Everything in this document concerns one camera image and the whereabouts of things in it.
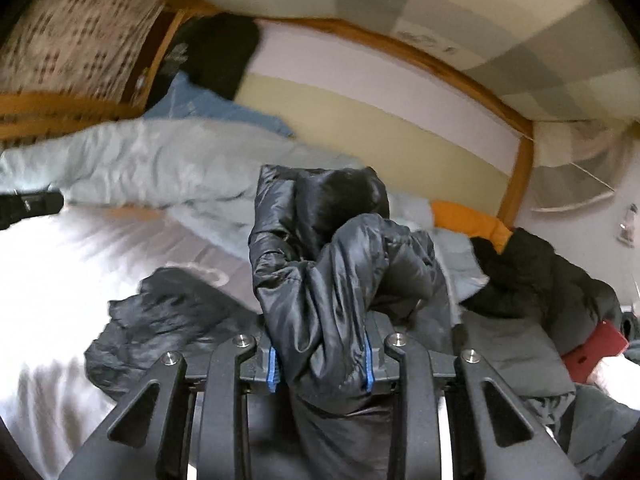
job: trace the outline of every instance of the orange cloth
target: orange cloth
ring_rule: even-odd
[[[498,254],[502,253],[511,231],[495,216],[453,202],[431,202],[436,227],[464,233],[468,237],[479,236],[490,240]]]

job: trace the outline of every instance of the beige panel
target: beige panel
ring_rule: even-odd
[[[305,142],[359,157],[395,189],[495,215],[507,188],[507,175],[464,148],[324,89],[248,74],[236,101],[280,116]]]

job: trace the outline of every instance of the bed sheet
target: bed sheet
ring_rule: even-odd
[[[249,264],[164,216],[65,208],[0,232],[0,247],[0,416],[45,479],[114,406],[85,377],[83,355],[109,320],[109,300],[170,265],[259,312]]]

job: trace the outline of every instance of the screw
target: screw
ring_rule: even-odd
[[[173,366],[180,360],[180,354],[171,350],[170,352],[165,352],[164,354],[162,354],[160,360],[162,361],[163,365]]]
[[[233,342],[234,342],[234,345],[240,348],[247,348],[249,345],[251,345],[254,342],[254,336],[238,334],[234,336]]]
[[[477,363],[480,361],[480,354],[478,352],[476,352],[475,350],[463,350],[462,351],[462,358],[467,362],[467,363]]]
[[[395,334],[389,334],[388,336],[386,336],[386,341],[391,346],[404,346],[406,345],[406,336],[404,334],[396,332]]]

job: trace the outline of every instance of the wooden bed frame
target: wooden bed frame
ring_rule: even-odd
[[[64,136],[104,121],[132,119],[144,113],[152,82],[172,38],[180,25],[192,16],[212,15],[221,9],[204,0],[166,0],[175,10],[173,19],[146,69],[142,90],[132,104],[46,92],[0,94],[0,147],[33,144]],[[500,101],[491,91],[439,59],[394,38],[370,32],[344,20],[323,18],[274,19],[334,34],[364,44],[425,70],[475,99],[521,133],[520,145],[509,184],[497,217],[508,227],[513,223],[529,183],[533,165],[533,123]]]

